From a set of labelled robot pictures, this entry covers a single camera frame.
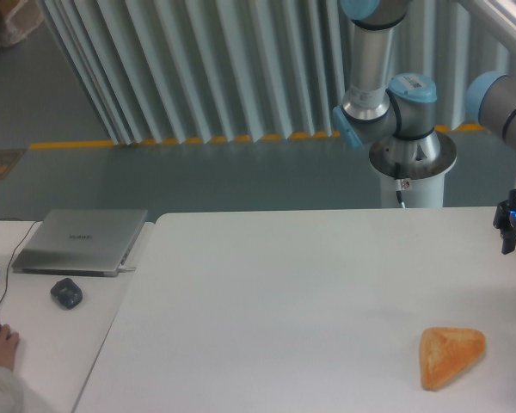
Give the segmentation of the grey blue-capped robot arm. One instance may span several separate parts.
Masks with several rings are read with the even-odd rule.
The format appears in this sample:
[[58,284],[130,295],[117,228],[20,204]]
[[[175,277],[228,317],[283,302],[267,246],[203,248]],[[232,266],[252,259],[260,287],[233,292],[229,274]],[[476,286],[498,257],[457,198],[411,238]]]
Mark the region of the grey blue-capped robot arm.
[[[341,137],[351,147],[369,145],[381,204],[388,208],[441,207],[445,175],[457,148],[434,129],[437,90],[418,73],[388,74],[393,36],[405,18],[405,1],[344,1],[354,24],[349,87],[334,108]],[[488,71],[465,94],[467,115],[516,150],[516,77]],[[503,254],[516,247],[516,181],[495,210]]]

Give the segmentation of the white sleeved forearm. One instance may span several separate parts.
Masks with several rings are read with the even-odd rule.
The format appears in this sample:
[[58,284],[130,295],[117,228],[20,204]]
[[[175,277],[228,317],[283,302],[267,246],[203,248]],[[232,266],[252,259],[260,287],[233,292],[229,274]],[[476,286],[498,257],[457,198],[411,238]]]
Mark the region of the white sleeved forearm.
[[0,412],[52,412],[28,384],[0,367]]

